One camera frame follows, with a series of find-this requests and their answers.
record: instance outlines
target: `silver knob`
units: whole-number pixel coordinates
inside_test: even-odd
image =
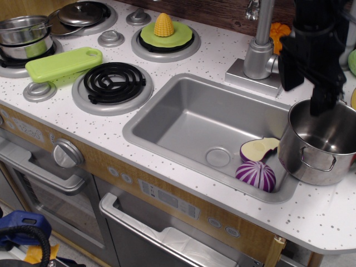
[[[52,156],[55,162],[64,169],[80,165],[85,161],[79,149],[62,138],[56,140]]]
[[[124,36],[114,30],[106,31],[103,32],[99,38],[98,38],[98,43],[102,47],[116,47],[121,45],[124,42],[125,38]]]
[[[30,102],[42,102],[50,99],[56,92],[57,87],[53,82],[31,82],[23,90],[23,97]]]
[[[143,26],[151,21],[151,16],[143,8],[138,8],[126,17],[126,22],[132,26]]]

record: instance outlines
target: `saucepan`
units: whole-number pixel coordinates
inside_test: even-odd
[[[47,16],[22,16],[0,21],[0,44],[23,46],[43,39],[51,31]]]
[[[5,46],[0,44],[0,49],[8,58],[15,60],[27,60],[46,53],[52,45],[53,39],[50,32],[48,32],[42,39],[33,43],[22,46]]]
[[[356,158],[356,110],[338,102],[319,116],[310,114],[310,99],[289,111],[278,158],[297,179],[312,185],[341,181]]]

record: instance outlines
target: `blue object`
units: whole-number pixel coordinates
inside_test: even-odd
[[[22,225],[38,227],[48,238],[51,236],[52,227],[41,214],[16,210],[0,219],[0,229]],[[36,238],[23,233],[0,236],[0,246],[5,246],[8,241],[19,245],[39,245]]]

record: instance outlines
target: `wooden backsplash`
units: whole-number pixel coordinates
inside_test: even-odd
[[[0,21],[30,14],[49,15],[75,0],[0,0]],[[192,21],[255,35],[257,21],[245,18],[249,0],[120,0],[137,7],[165,12]],[[291,26],[294,17],[293,0],[276,0],[273,21]]]
[[[248,35],[255,35],[257,21],[245,18],[249,0],[120,0],[133,6],[165,12],[169,15],[197,21]],[[294,17],[293,0],[275,0],[273,22],[291,27]]]

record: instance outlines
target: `dishwasher door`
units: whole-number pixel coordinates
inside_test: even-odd
[[[262,267],[240,251],[96,179],[121,267]]]

